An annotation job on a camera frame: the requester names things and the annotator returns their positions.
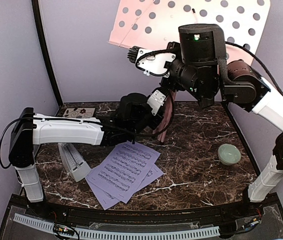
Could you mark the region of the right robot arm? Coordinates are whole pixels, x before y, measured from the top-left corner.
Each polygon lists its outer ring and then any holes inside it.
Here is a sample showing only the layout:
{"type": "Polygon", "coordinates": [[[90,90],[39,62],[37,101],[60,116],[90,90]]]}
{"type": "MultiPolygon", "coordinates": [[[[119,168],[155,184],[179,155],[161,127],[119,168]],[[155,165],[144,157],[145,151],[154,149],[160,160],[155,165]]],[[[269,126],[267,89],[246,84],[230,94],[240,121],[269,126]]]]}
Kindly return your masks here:
{"type": "Polygon", "coordinates": [[[178,33],[179,43],[167,46],[177,57],[167,65],[164,85],[189,92],[203,109],[220,93],[223,102],[261,116],[281,131],[267,166],[236,207],[241,217],[247,217],[283,179],[283,92],[272,76],[264,78],[244,60],[227,61],[227,42],[217,24],[182,25],[178,33]]]}

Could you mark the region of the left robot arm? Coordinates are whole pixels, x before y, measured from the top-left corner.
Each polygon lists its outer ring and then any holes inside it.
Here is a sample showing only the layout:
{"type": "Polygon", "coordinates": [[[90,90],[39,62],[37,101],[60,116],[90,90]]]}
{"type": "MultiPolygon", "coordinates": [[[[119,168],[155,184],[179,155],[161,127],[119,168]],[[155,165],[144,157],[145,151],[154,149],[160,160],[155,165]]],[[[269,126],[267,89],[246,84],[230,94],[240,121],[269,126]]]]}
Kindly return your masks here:
{"type": "Polygon", "coordinates": [[[52,206],[39,180],[34,160],[34,146],[49,143],[76,143],[92,146],[115,146],[142,137],[149,127],[155,130],[164,118],[164,103],[171,94],[157,88],[149,96],[130,93],[123,96],[119,107],[109,117],[67,118],[35,113],[26,107],[13,126],[8,152],[9,164],[15,168],[32,204],[41,218],[52,214],[52,206]]]}

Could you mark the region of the pink music stand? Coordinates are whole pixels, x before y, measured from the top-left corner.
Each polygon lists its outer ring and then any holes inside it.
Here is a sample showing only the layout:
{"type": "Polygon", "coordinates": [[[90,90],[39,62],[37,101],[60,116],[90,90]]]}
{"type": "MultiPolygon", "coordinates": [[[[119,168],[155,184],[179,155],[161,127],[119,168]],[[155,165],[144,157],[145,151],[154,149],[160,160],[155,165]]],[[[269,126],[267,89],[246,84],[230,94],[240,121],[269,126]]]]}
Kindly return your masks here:
{"type": "Polygon", "coordinates": [[[146,127],[161,135],[186,91],[205,109],[221,95],[247,112],[269,88],[251,67],[263,27],[251,0],[122,0],[109,42],[147,76],[160,77],[149,95],[130,93],[102,129],[102,145],[133,141],[146,127]]]}

